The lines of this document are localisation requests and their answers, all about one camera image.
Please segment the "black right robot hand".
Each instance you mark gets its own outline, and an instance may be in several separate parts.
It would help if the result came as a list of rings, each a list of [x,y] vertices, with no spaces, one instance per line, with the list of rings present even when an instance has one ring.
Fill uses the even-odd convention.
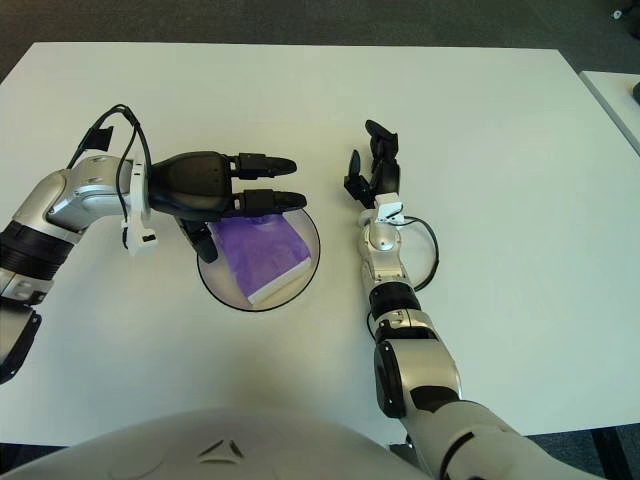
[[[371,178],[367,180],[361,174],[361,158],[359,152],[353,150],[343,185],[354,200],[372,209],[377,195],[399,193],[400,166],[396,158],[399,142],[396,133],[391,133],[374,120],[365,122],[365,130],[370,136]]]

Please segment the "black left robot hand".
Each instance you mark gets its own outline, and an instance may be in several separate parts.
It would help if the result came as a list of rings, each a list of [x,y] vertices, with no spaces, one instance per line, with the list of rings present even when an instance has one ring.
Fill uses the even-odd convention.
[[[260,217],[301,210],[301,193],[250,189],[235,193],[232,180],[257,180],[292,174],[294,161],[259,153],[236,156],[196,151],[154,164],[148,179],[150,207],[173,216],[200,260],[217,260],[218,249],[208,225],[226,218]]]

